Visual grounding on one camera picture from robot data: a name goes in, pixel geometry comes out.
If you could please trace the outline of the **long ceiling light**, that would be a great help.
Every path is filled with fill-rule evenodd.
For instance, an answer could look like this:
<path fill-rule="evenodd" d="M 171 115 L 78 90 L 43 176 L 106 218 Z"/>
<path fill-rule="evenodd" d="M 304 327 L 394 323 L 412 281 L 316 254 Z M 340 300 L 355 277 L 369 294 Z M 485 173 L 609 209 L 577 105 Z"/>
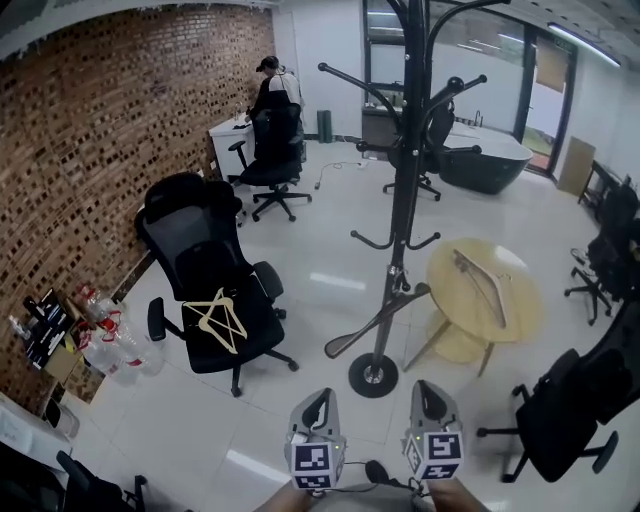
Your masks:
<path fill-rule="evenodd" d="M 606 61 L 608 64 L 616 67 L 616 68 L 620 68 L 621 67 L 621 62 L 615 58 L 614 56 L 612 56 L 610 53 L 602 50 L 599 46 L 597 46 L 595 43 L 587 40 L 586 38 L 578 35 L 577 33 L 564 28 L 561 25 L 558 25 L 557 23 L 553 23 L 553 22 L 549 22 L 547 24 L 547 28 L 554 34 L 558 35 L 559 37 L 563 38 L 564 40 L 571 42 L 574 45 L 579 46 L 582 49 L 587 50 L 588 52 L 591 52 L 594 55 L 597 55 L 599 58 L 603 59 L 604 61 Z"/>

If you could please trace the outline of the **black mesh office chair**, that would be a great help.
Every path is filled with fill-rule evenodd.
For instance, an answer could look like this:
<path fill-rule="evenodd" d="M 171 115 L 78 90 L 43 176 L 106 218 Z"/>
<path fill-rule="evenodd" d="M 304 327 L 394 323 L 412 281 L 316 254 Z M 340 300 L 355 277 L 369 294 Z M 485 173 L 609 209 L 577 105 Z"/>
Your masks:
<path fill-rule="evenodd" d="M 603 338 L 586 354 L 609 348 L 640 352 L 640 301 L 624 304 Z M 523 399 L 515 413 L 514 427 L 480 427 L 476 431 L 479 438 L 506 435 L 520 440 L 523 453 L 514 472 L 501 476 L 504 483 L 515 482 L 528 463 L 545 481 L 554 483 L 578 459 L 586 457 L 594 459 L 592 471 L 598 474 L 609 462 L 619 442 L 619 435 L 614 432 L 604 445 L 590 448 L 588 444 L 601 424 L 568 392 L 546 379 L 547 372 L 532 390 L 520 384 L 511 391 L 513 397 Z"/>

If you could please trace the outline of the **pile of clear plastic bottles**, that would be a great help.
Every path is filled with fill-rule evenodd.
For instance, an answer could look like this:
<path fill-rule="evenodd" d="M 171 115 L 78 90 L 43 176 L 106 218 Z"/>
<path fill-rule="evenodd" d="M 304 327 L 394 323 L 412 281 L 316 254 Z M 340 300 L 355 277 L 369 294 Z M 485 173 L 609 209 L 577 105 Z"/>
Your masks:
<path fill-rule="evenodd" d="M 90 284 L 81 284 L 78 296 L 87 317 L 78 324 L 78 349 L 92 367 L 123 386 L 160 373 L 160 350 L 130 321 L 121 303 Z"/>

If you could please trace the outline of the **small grey trash bin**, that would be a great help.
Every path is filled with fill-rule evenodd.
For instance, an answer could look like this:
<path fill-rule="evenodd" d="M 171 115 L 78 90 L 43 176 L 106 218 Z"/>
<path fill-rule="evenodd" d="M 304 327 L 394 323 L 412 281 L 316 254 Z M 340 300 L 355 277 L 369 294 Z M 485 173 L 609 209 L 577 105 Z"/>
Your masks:
<path fill-rule="evenodd" d="M 77 436 L 80 421 L 66 406 L 50 399 L 44 409 L 43 419 L 56 431 L 69 439 Z"/>

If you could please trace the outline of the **black framed glass partition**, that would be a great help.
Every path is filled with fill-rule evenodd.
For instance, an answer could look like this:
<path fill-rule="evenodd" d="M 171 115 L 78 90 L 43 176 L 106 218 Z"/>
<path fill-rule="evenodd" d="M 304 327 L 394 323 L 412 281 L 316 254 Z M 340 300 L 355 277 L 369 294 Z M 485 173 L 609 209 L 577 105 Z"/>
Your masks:
<path fill-rule="evenodd" d="M 403 102 L 404 35 L 386 0 L 363 0 L 365 77 L 395 108 Z M 546 40 L 570 53 L 563 93 L 535 83 L 536 43 Z M 460 123 L 512 135 L 533 152 L 530 169 L 552 172 L 571 103 L 574 50 L 514 17 L 490 8 L 454 16 L 439 32 L 433 50 L 432 89 L 452 76 L 483 85 L 459 95 Z"/>

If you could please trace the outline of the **brown paper sheet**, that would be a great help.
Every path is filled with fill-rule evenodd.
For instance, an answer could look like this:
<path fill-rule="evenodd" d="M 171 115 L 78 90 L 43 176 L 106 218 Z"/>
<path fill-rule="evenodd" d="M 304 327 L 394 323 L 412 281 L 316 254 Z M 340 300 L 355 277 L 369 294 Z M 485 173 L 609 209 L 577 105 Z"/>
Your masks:
<path fill-rule="evenodd" d="M 570 53 L 546 40 L 536 43 L 535 83 L 563 93 L 567 81 Z"/>

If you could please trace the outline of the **brown cardboard boxes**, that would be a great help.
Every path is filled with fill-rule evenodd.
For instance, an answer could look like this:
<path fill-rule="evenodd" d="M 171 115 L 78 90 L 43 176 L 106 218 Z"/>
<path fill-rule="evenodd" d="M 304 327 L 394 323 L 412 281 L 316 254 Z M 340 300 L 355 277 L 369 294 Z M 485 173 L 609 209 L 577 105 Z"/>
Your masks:
<path fill-rule="evenodd" d="M 86 404 L 93 401 L 104 380 L 104 375 L 90 366 L 80 352 L 71 353 L 62 346 L 53 351 L 44 371 L 65 392 Z"/>

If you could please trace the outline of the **black printed box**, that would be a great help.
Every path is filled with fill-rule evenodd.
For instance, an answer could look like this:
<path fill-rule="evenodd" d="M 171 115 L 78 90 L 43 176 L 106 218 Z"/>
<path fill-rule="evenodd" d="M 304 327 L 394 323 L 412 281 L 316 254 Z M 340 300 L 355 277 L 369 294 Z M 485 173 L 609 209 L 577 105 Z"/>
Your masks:
<path fill-rule="evenodd" d="M 28 338 L 24 341 L 26 356 L 41 370 L 70 329 L 71 317 L 53 288 L 39 300 L 27 296 L 23 306 L 29 314 L 26 322 Z"/>

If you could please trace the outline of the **person's grey shirt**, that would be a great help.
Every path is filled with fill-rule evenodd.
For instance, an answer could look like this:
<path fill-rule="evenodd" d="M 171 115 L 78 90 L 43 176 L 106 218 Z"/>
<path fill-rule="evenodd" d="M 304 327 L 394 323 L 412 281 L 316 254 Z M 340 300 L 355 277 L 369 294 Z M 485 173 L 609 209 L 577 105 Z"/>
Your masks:
<path fill-rule="evenodd" d="M 308 512 L 434 512 L 434 509 L 410 489 L 362 484 L 313 499 Z"/>

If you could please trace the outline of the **black and white bathtub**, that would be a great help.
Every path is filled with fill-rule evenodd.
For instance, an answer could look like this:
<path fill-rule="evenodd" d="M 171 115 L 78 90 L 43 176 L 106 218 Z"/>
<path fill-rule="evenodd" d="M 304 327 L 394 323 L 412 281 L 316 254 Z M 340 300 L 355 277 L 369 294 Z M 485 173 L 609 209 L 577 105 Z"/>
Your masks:
<path fill-rule="evenodd" d="M 512 135 L 455 122 L 440 158 L 440 178 L 473 192 L 498 195 L 527 167 L 533 152 Z"/>

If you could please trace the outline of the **dark side table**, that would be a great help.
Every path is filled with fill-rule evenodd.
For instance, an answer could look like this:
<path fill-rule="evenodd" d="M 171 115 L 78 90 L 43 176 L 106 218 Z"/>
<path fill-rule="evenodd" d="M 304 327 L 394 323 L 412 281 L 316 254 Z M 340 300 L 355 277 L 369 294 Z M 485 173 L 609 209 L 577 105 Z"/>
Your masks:
<path fill-rule="evenodd" d="M 579 195 L 578 203 L 596 208 L 604 200 L 610 189 L 622 183 L 622 179 L 609 167 L 594 160 L 591 171 Z"/>

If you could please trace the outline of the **person's right black shoe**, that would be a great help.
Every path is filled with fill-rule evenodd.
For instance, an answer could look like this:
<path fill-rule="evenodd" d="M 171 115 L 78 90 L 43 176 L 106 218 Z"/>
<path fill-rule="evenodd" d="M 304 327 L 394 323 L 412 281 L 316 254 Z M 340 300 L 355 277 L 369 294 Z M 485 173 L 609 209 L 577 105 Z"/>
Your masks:
<path fill-rule="evenodd" d="M 377 485 L 401 487 L 402 484 L 395 478 L 391 478 L 384 466 L 377 460 L 369 460 L 364 464 L 367 479 Z"/>

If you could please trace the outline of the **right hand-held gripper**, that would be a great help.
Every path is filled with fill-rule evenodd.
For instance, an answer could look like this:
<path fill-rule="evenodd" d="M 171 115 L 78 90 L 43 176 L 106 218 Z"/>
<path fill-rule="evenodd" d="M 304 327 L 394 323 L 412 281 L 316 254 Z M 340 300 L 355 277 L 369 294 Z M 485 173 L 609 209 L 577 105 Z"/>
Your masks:
<path fill-rule="evenodd" d="M 410 425 L 402 454 L 418 481 L 454 479 L 464 462 L 460 413 L 439 386 L 417 380 L 411 393 Z"/>

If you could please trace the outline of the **black metal coat rack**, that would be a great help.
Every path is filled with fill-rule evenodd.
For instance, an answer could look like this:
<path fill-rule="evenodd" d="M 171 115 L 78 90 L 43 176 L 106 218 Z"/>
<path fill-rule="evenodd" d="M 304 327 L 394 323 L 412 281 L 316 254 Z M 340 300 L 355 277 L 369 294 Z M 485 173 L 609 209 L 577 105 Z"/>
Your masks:
<path fill-rule="evenodd" d="M 351 236 L 375 250 L 391 249 L 392 257 L 388 266 L 399 266 L 406 272 L 405 252 L 418 251 L 440 238 L 440 234 L 436 232 L 421 243 L 411 242 L 419 178 L 425 156 L 431 151 L 427 131 L 434 110 L 457 95 L 487 81 L 483 74 L 467 83 L 459 77 L 452 77 L 439 92 L 433 94 L 432 67 L 436 38 L 444 25 L 454 16 L 494 5 L 509 5 L 512 0 L 471 0 L 460 3 L 447 10 L 434 24 L 430 22 L 431 0 L 386 2 L 398 18 L 404 35 L 404 91 L 401 113 L 397 113 L 374 86 L 324 62 L 318 65 L 318 69 L 377 97 L 395 122 L 398 137 L 391 146 L 373 146 L 364 140 L 357 144 L 357 149 L 361 152 L 376 151 L 387 154 L 395 168 L 389 241 L 376 244 L 355 230 L 351 232 Z M 357 357 L 351 363 L 348 379 L 351 388 L 358 395 L 377 399 L 389 395 L 394 390 L 398 383 L 399 370 L 385 352 L 382 357 L 376 357 L 373 350 Z"/>

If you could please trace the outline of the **person's right forearm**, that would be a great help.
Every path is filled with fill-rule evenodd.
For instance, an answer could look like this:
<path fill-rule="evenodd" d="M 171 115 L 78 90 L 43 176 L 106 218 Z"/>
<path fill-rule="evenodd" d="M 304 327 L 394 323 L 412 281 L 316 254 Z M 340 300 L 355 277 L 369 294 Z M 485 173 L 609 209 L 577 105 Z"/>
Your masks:
<path fill-rule="evenodd" d="M 458 479 L 426 483 L 435 512 L 491 512 Z"/>

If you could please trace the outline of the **black jacket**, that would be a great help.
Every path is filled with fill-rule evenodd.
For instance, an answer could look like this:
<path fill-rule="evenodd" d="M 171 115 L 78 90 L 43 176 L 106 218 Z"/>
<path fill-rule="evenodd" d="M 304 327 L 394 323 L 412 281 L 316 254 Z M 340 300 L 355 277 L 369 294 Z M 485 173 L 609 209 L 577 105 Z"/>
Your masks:
<path fill-rule="evenodd" d="M 554 385 L 606 425 L 640 400 L 640 352 L 609 348 L 579 356 L 563 354 L 545 375 Z"/>

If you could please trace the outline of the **dark wooden cabinet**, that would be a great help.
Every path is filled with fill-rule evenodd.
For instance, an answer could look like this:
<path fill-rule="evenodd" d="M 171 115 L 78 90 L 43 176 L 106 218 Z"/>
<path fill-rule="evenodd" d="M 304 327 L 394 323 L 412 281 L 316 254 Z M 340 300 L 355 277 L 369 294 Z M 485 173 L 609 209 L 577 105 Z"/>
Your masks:
<path fill-rule="evenodd" d="M 362 108 L 362 139 L 373 146 L 391 146 L 397 129 L 389 112 L 382 106 Z"/>

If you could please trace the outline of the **person's left forearm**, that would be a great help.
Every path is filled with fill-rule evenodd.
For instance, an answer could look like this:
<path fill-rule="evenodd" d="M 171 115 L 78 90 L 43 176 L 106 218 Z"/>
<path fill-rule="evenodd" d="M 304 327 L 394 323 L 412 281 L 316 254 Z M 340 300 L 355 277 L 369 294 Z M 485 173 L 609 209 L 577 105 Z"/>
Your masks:
<path fill-rule="evenodd" d="M 309 512 L 317 502 L 305 490 L 297 489 L 289 482 L 278 489 L 254 512 Z"/>

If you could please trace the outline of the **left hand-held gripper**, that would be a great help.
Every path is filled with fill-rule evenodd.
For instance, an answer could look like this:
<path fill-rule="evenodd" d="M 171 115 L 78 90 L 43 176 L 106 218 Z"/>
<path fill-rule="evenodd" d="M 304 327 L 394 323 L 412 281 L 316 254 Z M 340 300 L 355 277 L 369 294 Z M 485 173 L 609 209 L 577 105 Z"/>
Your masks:
<path fill-rule="evenodd" d="M 294 407 L 289 426 L 292 432 L 286 437 L 284 454 L 293 486 L 308 492 L 336 489 L 346 461 L 347 440 L 325 436 L 340 432 L 335 391 L 322 388 L 303 399 Z"/>

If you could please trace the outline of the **flat cardboard box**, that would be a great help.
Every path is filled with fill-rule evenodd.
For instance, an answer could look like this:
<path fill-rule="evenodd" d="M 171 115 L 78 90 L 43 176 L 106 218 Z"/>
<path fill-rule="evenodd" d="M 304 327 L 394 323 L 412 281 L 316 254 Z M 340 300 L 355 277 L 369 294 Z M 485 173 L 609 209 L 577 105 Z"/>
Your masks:
<path fill-rule="evenodd" d="M 557 188 L 579 198 L 590 180 L 595 153 L 594 146 L 579 138 L 571 137 Z"/>

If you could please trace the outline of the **round light wooden table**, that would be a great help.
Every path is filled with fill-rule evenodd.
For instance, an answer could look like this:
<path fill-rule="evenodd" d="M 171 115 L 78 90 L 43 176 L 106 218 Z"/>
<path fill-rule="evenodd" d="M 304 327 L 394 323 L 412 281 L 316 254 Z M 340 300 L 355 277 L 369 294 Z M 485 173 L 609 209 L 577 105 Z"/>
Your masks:
<path fill-rule="evenodd" d="M 485 300 L 456 268 L 454 249 L 500 277 L 507 308 L 506 329 L 497 326 Z M 435 305 L 436 327 L 427 335 L 425 345 L 405 363 L 404 371 L 434 351 L 450 362 L 478 361 L 477 375 L 481 377 L 496 347 L 527 341 L 542 324 L 543 300 L 527 264 L 502 245 L 470 237 L 445 241 L 429 259 L 426 277 Z"/>

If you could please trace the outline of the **white desk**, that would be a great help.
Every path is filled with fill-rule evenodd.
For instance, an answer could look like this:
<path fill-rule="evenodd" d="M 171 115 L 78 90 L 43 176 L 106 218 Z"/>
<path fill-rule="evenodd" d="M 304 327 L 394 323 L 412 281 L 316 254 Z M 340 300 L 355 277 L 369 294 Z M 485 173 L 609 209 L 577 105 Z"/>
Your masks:
<path fill-rule="evenodd" d="M 243 142 L 241 150 L 246 163 L 251 164 L 255 160 L 255 139 L 251 123 L 244 122 L 242 119 L 229 119 L 211 128 L 209 136 L 213 143 L 217 168 L 224 181 L 228 181 L 229 176 L 238 176 L 244 171 L 237 151 L 230 150 L 230 146 Z"/>

